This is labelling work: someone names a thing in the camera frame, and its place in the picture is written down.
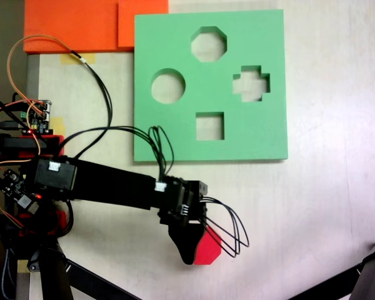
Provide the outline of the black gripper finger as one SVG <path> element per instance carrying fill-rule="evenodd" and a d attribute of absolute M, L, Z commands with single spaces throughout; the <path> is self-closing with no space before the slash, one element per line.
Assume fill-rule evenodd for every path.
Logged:
<path fill-rule="evenodd" d="M 182 261 L 187 265 L 193 265 L 198 245 L 204 235 L 204 227 L 200 224 L 188 224 L 185 227 L 169 225 L 168 234 L 175 243 Z"/>

